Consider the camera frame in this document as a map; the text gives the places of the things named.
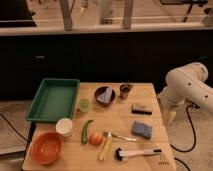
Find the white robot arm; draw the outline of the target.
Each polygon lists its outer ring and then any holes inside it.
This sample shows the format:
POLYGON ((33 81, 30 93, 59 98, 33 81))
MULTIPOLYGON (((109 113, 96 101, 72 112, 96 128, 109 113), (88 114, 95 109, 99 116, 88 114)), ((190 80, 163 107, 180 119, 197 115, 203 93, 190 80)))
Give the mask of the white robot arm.
POLYGON ((209 114, 213 114, 213 88, 205 84, 207 67, 193 62, 170 70, 166 86, 157 95, 163 124, 170 125, 176 116, 175 108, 189 100, 209 114))

